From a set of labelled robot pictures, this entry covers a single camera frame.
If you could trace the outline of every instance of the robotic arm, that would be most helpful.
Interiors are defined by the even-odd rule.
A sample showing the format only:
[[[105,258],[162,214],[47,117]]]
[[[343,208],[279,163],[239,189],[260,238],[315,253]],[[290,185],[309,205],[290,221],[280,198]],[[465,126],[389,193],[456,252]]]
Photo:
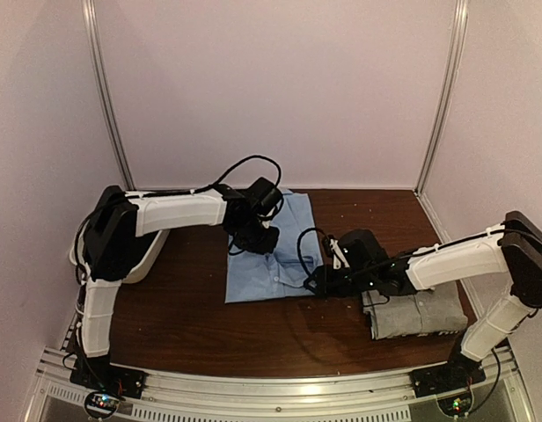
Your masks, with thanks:
[[[279,229],[269,222],[282,194],[274,183],[259,178],[242,191],[218,184],[198,192],[123,192],[118,186],[103,192],[74,245],[81,289],[72,382],[140,396],[144,373],[110,365],[111,317],[121,283],[145,277],[169,229],[221,225],[232,236],[231,247],[259,254],[275,248]]]
[[[394,258],[388,257],[369,230],[353,230],[339,240],[327,236],[323,243],[333,264],[317,268],[304,283],[320,296],[367,290],[386,297],[413,295],[464,277],[511,275],[510,291],[466,331],[446,364],[413,372],[418,397],[463,388],[469,380],[484,381],[480,362],[526,317],[542,308],[542,232],[517,211],[477,235]]]

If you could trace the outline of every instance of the white robotic arm segment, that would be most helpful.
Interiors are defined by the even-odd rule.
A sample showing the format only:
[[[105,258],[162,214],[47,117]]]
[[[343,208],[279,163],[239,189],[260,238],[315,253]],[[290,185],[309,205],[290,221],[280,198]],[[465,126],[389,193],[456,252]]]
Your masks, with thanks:
[[[505,293],[485,316],[466,331],[461,353],[480,362],[533,312],[535,309],[523,305],[518,297]]]
[[[504,226],[495,225],[487,233],[503,231]],[[499,245],[503,232],[488,234],[450,247],[438,245],[420,248],[413,255],[427,255],[408,260],[406,274],[416,290],[427,290],[438,284],[460,280],[465,277],[489,273],[506,273],[508,264]]]
[[[226,212],[223,195],[214,189],[191,195],[141,197],[129,201],[138,206],[136,237],[164,229],[216,226],[222,224]]]
[[[81,342],[88,358],[109,353],[114,301],[121,281],[88,280],[85,284]]]

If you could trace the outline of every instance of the folded gray shirt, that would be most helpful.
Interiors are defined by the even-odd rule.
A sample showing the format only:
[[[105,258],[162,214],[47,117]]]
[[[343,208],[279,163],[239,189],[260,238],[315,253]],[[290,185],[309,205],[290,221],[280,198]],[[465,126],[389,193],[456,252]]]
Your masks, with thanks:
[[[392,296],[386,305],[367,307],[385,301],[376,290],[363,292],[363,312],[370,314],[374,339],[452,334],[468,325],[456,283],[445,283],[416,295]]]

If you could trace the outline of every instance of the white wall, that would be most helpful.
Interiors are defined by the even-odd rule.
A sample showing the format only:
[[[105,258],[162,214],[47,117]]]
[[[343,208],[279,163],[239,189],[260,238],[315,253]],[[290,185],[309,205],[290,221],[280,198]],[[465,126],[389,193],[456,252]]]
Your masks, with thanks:
[[[455,2],[97,3],[138,186],[204,184],[252,153],[276,158],[286,186],[414,186]]]
[[[427,196],[459,237],[512,209],[542,229],[542,1],[471,2],[458,74]],[[476,280],[487,305],[507,286]],[[542,311],[511,338],[542,421]]]
[[[98,98],[81,4],[0,0],[0,422],[73,315],[78,223],[120,183]]]

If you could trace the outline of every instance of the metal frame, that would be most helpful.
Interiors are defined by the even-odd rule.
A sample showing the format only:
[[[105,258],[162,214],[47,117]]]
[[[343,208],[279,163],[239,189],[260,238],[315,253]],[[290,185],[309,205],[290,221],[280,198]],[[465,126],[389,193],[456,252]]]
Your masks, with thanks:
[[[447,69],[445,70],[443,88],[441,90],[441,97],[439,98],[439,105],[437,106],[436,120],[434,121],[434,125],[431,130],[428,150],[426,152],[423,166],[421,167],[420,178],[418,179],[418,183],[415,187],[415,192],[418,196],[423,194],[426,184],[428,183],[429,173],[433,167],[437,147],[439,146],[439,142],[441,141],[443,135],[443,127],[445,120],[447,119],[447,113],[449,112],[450,99],[453,93],[453,87],[455,86],[455,80],[457,79],[458,68],[461,61],[461,55],[463,53],[463,45],[465,44],[467,19],[468,0],[457,0],[455,18],[453,20],[453,29],[450,37]]]
[[[106,80],[105,64],[103,62],[103,54],[101,52],[101,44],[99,40],[99,29],[97,26],[97,18],[95,15],[95,0],[83,0],[84,21],[87,29],[87,37],[89,39],[89,47],[92,53],[93,71],[99,90],[99,99],[101,109],[105,117],[106,130],[109,133],[109,138],[113,144],[114,157],[119,166],[124,186],[129,191],[136,189],[130,168],[128,166],[127,156],[122,146],[121,134],[116,122],[114,114],[113,101]]]
[[[76,405],[83,403],[89,390],[70,384],[70,371],[62,365],[65,354],[45,349],[24,421],[40,421],[48,397]],[[503,347],[498,350],[498,356],[517,421],[532,422],[531,407],[513,354]],[[73,366],[74,361],[73,357],[68,358],[67,366]],[[493,383],[494,357],[484,359],[483,367],[488,376],[485,384]],[[374,421],[382,420],[383,414],[398,414],[401,418],[393,420],[406,422],[410,420],[411,404],[434,399],[414,396],[409,368],[366,375],[291,379],[225,378],[143,370],[148,374],[143,398],[127,399],[120,410],[121,416],[127,415],[125,418],[130,420]]]

